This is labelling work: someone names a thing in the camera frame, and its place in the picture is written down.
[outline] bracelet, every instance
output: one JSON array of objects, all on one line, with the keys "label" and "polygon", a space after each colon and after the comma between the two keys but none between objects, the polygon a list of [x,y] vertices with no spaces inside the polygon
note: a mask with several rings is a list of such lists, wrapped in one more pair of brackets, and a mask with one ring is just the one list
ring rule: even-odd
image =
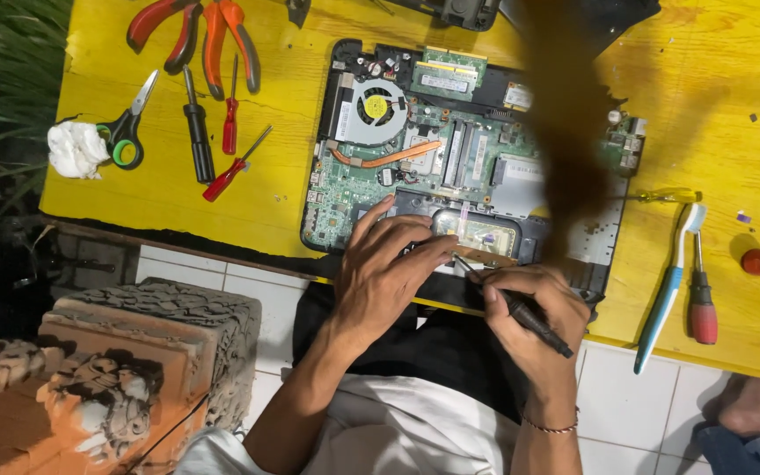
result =
[{"label": "bracelet", "polygon": [[547,428],[547,427],[539,427],[523,415],[523,410],[521,410],[521,419],[532,426],[536,430],[540,430],[541,432],[546,432],[547,434],[567,434],[568,432],[573,432],[577,429],[577,426],[579,426],[579,417],[577,417],[577,421],[572,425],[571,427],[565,427],[565,428]]}]

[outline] cooling fan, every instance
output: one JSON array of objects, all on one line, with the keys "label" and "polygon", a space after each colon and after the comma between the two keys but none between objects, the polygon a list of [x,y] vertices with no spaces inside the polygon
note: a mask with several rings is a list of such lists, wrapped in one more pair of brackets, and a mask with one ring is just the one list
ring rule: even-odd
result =
[{"label": "cooling fan", "polygon": [[343,141],[357,146],[381,146],[394,139],[406,125],[406,97],[395,83],[386,80],[354,81],[354,114],[340,120]]}]

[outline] green scissor handle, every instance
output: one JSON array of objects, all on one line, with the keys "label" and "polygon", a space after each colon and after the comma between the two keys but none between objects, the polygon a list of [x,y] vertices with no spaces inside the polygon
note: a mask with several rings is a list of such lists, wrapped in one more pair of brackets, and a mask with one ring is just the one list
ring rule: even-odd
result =
[{"label": "green scissor handle", "polygon": [[[134,115],[131,109],[126,109],[121,117],[112,123],[95,124],[99,132],[107,132],[110,139],[107,141],[107,153],[113,157],[113,162],[122,170],[133,170],[143,161],[143,145],[137,137],[139,114]],[[127,146],[133,146],[134,155],[131,161],[124,161],[121,152]]]}]

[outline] white tile floor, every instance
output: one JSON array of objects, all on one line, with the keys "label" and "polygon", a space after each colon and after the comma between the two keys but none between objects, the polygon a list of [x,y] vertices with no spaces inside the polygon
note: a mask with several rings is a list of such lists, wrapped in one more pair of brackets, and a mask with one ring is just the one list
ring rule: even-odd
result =
[{"label": "white tile floor", "polygon": [[[263,304],[248,429],[290,367],[292,322],[307,281],[266,270],[142,246],[137,282],[154,276],[241,293]],[[579,449],[585,475],[710,475],[690,444],[700,409],[725,385],[718,369],[653,357],[641,376],[635,352],[585,341],[577,362]]]}]

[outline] blue toothbrush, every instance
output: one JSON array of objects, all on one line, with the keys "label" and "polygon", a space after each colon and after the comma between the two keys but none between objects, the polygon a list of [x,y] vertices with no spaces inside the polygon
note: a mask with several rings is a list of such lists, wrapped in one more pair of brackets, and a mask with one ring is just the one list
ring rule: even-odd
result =
[{"label": "blue toothbrush", "polygon": [[635,357],[634,372],[640,374],[644,365],[649,360],[649,355],[653,352],[655,341],[659,339],[661,328],[665,326],[665,320],[670,315],[670,309],[673,308],[673,302],[676,301],[676,295],[679,293],[679,284],[682,282],[682,271],[685,267],[685,234],[691,232],[696,234],[702,222],[705,221],[705,215],[709,211],[704,205],[691,203],[686,205],[682,211],[679,221],[679,229],[676,231],[676,247],[673,250],[673,259],[670,267],[665,271],[665,278],[661,281],[659,293],[655,296],[653,308],[649,311],[647,322],[641,329],[639,338],[639,352]]}]

